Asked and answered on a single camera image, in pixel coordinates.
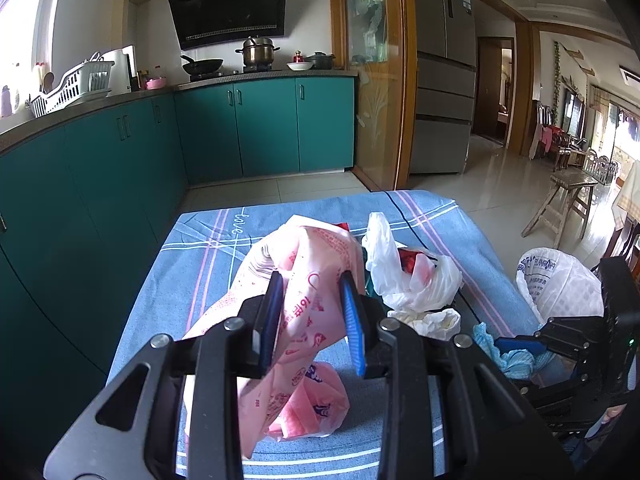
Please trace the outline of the blue textured cloth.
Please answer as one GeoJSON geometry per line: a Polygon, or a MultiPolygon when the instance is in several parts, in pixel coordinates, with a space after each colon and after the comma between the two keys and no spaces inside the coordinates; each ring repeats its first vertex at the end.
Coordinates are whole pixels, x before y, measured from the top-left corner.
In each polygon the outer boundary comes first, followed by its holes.
{"type": "Polygon", "coordinates": [[[474,342],[490,357],[498,369],[512,380],[531,380],[553,359],[550,351],[544,351],[535,356],[533,352],[526,349],[499,350],[494,337],[488,333],[485,323],[475,325],[472,334],[474,342]]]}

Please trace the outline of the large pink plastic bag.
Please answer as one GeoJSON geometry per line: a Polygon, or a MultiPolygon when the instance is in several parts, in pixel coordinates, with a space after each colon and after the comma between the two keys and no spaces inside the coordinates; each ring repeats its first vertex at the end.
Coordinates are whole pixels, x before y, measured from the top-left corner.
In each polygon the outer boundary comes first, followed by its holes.
{"type": "Polygon", "coordinates": [[[284,304],[268,374],[238,381],[241,452],[249,458],[256,444],[290,400],[318,353],[345,337],[338,282],[350,271],[364,291],[361,245],[333,224],[293,216],[256,243],[245,256],[228,292],[210,306],[186,333],[201,336],[239,313],[244,300],[264,294],[278,271],[284,304]]]}

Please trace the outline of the white plastic bag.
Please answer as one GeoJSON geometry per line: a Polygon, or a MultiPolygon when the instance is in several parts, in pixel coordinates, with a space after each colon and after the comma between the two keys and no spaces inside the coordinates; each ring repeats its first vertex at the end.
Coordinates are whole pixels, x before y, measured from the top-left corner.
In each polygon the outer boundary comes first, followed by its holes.
{"type": "Polygon", "coordinates": [[[395,312],[423,314],[448,307],[462,286],[454,259],[399,247],[382,212],[371,212],[361,245],[375,293],[395,312]]]}

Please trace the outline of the white tissue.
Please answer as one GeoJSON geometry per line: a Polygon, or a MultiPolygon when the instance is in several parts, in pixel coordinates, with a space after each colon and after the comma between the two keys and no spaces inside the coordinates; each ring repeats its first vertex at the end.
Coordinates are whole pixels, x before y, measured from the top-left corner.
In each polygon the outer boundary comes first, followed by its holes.
{"type": "Polygon", "coordinates": [[[447,341],[460,333],[461,315],[453,308],[447,308],[437,312],[411,312],[395,311],[387,312],[389,318],[396,318],[415,330],[420,336],[447,341]]]}

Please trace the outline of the small pink plastic bag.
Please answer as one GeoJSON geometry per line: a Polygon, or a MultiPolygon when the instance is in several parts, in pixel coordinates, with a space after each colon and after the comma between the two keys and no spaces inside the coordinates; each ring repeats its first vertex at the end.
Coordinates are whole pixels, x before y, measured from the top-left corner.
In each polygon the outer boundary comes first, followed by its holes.
{"type": "Polygon", "coordinates": [[[267,436],[278,441],[327,437],[343,425],[349,408],[346,389],[334,367],[312,362],[267,436]]]}

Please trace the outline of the white lined trash bin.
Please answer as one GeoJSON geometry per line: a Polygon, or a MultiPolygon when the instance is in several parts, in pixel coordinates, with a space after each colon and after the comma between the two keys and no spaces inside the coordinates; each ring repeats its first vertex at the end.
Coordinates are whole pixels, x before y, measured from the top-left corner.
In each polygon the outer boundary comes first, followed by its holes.
{"type": "Polygon", "coordinates": [[[567,316],[602,316],[600,280],[577,258],[538,247],[521,256],[515,284],[539,323],[567,316]]]}

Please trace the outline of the blue plaid tablecloth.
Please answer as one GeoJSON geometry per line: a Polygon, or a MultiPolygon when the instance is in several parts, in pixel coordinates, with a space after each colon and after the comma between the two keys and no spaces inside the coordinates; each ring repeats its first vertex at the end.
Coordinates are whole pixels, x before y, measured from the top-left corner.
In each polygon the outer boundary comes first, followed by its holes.
{"type": "MultiPolygon", "coordinates": [[[[484,233],[451,198],[397,191],[312,202],[236,207],[182,214],[171,229],[132,307],[110,370],[112,376],[155,334],[182,338],[226,292],[245,256],[294,214],[348,224],[363,237],[372,212],[384,214],[397,243],[454,259],[463,285],[454,300],[461,328],[485,323],[494,337],[530,335],[540,325],[484,233]]],[[[350,410],[326,438],[265,439],[243,464],[247,479],[374,479],[380,456],[384,384],[362,380],[347,344],[322,351],[338,371],[350,410]]]]}

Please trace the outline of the red paper package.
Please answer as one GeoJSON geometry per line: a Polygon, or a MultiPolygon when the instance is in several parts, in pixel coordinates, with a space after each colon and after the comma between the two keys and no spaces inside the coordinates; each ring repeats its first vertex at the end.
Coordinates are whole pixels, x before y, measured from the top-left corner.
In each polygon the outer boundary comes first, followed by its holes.
{"type": "Polygon", "coordinates": [[[349,231],[349,225],[346,222],[334,223],[334,226],[337,226],[338,228],[341,228],[344,231],[350,232],[349,231]]]}

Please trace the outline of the white bowl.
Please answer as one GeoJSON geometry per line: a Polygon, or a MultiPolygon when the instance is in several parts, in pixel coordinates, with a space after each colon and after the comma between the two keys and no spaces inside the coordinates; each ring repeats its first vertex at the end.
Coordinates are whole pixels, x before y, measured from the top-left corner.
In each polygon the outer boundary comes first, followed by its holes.
{"type": "Polygon", "coordinates": [[[289,62],[288,68],[293,72],[306,72],[314,67],[314,62],[289,62]]]}

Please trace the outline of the black wok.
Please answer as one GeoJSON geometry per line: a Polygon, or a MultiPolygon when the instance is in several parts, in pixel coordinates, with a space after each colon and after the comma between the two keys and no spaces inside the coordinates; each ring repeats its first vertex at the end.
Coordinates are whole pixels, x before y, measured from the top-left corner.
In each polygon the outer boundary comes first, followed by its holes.
{"type": "Polygon", "coordinates": [[[183,64],[182,69],[189,76],[194,77],[217,73],[222,64],[224,64],[224,60],[222,58],[206,58],[205,60],[197,61],[184,54],[180,55],[180,58],[186,61],[183,64]]]}

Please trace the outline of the steel stock pot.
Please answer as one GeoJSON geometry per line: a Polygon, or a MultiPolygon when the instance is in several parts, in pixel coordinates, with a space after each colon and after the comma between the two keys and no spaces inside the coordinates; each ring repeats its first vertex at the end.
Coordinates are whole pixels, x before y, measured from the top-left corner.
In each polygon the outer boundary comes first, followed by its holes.
{"type": "Polygon", "coordinates": [[[270,38],[248,37],[243,41],[242,47],[235,52],[242,55],[245,66],[264,66],[273,63],[274,54],[279,50],[280,48],[276,47],[270,38]]]}

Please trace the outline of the white dish rack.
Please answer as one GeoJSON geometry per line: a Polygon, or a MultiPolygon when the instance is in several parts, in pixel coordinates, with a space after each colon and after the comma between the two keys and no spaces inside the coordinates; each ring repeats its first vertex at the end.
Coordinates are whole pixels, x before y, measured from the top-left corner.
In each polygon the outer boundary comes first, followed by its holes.
{"type": "Polygon", "coordinates": [[[110,92],[110,78],[114,61],[107,61],[100,52],[68,70],[60,84],[49,93],[39,93],[29,101],[35,118],[64,108],[105,98],[110,92]]]}

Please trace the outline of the wooden framed glass door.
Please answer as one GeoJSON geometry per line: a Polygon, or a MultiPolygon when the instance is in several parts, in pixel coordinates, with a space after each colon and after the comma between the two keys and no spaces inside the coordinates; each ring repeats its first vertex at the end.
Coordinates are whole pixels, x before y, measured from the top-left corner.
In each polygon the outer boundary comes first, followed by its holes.
{"type": "Polygon", "coordinates": [[[408,181],[416,118],[414,0],[330,0],[332,53],[357,74],[354,173],[370,190],[408,181]]]}

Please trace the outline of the black range hood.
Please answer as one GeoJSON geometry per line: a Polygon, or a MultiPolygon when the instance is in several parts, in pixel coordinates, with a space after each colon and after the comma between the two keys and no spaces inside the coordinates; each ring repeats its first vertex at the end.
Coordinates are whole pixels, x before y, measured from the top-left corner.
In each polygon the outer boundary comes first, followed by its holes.
{"type": "Polygon", "coordinates": [[[284,35],[285,0],[168,0],[182,50],[284,35]]]}

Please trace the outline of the grey refrigerator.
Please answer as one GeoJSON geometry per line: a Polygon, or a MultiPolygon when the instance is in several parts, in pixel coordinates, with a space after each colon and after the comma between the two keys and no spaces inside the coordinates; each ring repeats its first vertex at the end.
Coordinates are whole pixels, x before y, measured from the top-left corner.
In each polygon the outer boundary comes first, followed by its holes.
{"type": "Polygon", "coordinates": [[[476,35],[472,0],[416,4],[416,121],[410,172],[460,174],[469,153],[476,35]]]}

